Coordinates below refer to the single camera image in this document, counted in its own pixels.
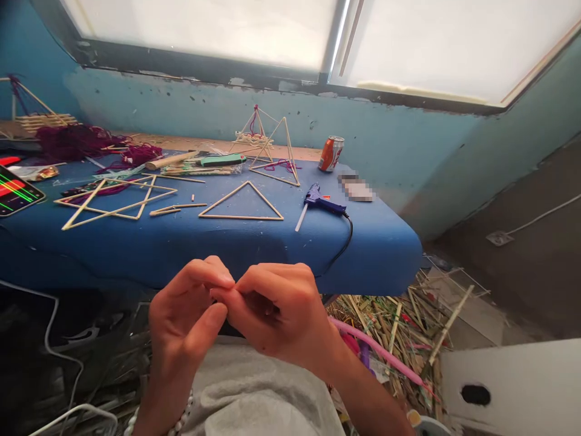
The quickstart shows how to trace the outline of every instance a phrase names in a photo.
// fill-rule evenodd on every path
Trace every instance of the blue fabric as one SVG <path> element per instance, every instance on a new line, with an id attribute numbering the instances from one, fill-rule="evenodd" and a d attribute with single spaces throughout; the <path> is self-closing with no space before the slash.
<path id="1" fill-rule="evenodd" d="M 110 156 L 104 164 L 116 160 Z M 156 185 L 178 188 L 176 194 L 148 203 L 140 220 L 104 217 L 95 222 L 61 231 L 74 209 L 52 200 L 60 192 L 82 185 L 95 166 L 89 162 L 59 167 L 57 179 L 36 186 L 47 201 L 0 220 L 2 278 L 21 286 L 96 286 L 96 282 L 124 279 L 123 288 L 162 288 L 189 260 L 218 255 L 238 279 L 250 265 L 260 262 L 309 265 L 322 272 L 349 236 L 344 217 L 309 208 L 300 232 L 294 231 L 303 208 L 304 196 L 314 182 L 321 193 L 347 205 L 353 220 L 353 239 L 347 251 L 329 272 L 317 280 L 326 294 L 398 295 L 413 280 L 421 261 L 421 244 L 413 230 L 386 204 L 348 201 L 337 180 L 345 165 L 334 173 L 323 173 L 316 162 L 297 162 L 301 186 L 248 171 L 233 176 L 200 176 L 207 183 L 158 179 Z M 284 168 L 269 173 L 288 177 Z M 204 208 L 150 217 L 149 212 L 165 206 L 218 201 L 251 180 L 284 216 L 283 221 L 198 218 Z M 145 188 L 131 187 L 107 197 L 97 197 L 91 206 L 113 210 L 142 200 Z M 152 196 L 164 191 L 153 190 Z M 139 208 L 122 212 L 136 215 Z M 247 185 L 213 209 L 213 214 L 275 216 Z M 83 212 L 78 220 L 95 216 Z"/>

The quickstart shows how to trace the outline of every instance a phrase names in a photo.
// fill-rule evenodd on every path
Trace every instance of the white bracelet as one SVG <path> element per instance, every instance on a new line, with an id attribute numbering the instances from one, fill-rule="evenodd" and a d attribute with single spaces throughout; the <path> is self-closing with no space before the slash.
<path id="1" fill-rule="evenodd" d="M 186 405 L 185 410 L 183 411 L 182 417 L 179 421 L 174 425 L 174 427 L 168 431 L 168 436 L 178 436 L 180 431 L 182 430 L 183 426 L 186 424 L 188 420 L 189 414 L 192 411 L 192 405 L 194 404 L 194 391 L 190 390 L 189 397 L 188 397 L 188 404 Z M 129 423 L 127 424 L 127 428 L 123 432 L 123 436 L 131 436 L 133 434 L 133 427 L 135 426 L 135 421 L 137 421 L 137 413 L 139 412 L 139 407 L 135 409 L 133 416 L 129 419 Z"/>

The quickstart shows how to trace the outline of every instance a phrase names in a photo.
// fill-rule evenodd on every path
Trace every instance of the orange soda can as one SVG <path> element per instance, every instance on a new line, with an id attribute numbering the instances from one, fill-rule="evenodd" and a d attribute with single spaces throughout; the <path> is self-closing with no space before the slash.
<path id="1" fill-rule="evenodd" d="M 345 140 L 340 136 L 329 136 L 323 147 L 321 159 L 319 160 L 319 170 L 331 173 L 337 162 L 339 162 L 339 155 L 343 150 Z"/>

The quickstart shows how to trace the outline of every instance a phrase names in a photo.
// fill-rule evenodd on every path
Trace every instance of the person's right hand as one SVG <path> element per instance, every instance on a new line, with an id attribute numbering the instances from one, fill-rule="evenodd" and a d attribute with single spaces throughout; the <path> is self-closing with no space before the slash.
<path id="1" fill-rule="evenodd" d="M 347 349 L 307 265 L 253 265 L 232 289 L 215 288 L 210 295 L 228 307 L 229 323 L 258 352 L 332 383 L 332 366 Z"/>

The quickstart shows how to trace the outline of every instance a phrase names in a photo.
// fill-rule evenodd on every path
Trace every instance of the rolling pin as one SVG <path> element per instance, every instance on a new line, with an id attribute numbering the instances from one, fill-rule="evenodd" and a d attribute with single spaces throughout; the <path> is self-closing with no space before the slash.
<path id="1" fill-rule="evenodd" d="M 189 153 L 176 154 L 175 156 L 165 157 L 164 159 L 152 160 L 145 164 L 145 168 L 148 170 L 158 170 L 161 167 L 165 167 L 169 164 L 174 164 L 180 162 L 181 160 L 189 159 L 198 154 L 198 151 L 190 151 Z"/>

